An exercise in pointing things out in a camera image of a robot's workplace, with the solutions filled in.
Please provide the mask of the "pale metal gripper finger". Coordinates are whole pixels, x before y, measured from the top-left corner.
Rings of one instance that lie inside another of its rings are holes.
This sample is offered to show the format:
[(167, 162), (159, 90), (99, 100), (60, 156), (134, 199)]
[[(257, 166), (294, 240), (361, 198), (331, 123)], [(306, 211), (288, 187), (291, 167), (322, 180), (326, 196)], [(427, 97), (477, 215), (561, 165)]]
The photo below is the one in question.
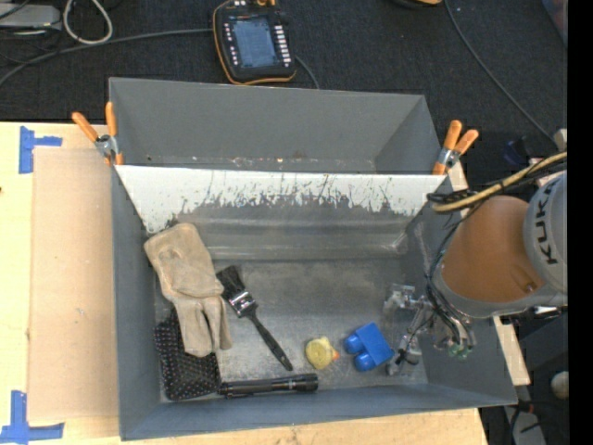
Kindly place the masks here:
[(416, 317), (396, 317), (391, 335), (394, 356), (387, 362), (388, 375), (402, 375), (406, 370), (418, 366), (423, 358), (419, 337), (429, 320)]
[(383, 314), (398, 310), (416, 311), (421, 308), (423, 301), (416, 296), (414, 286), (393, 284), (387, 292), (383, 304)]

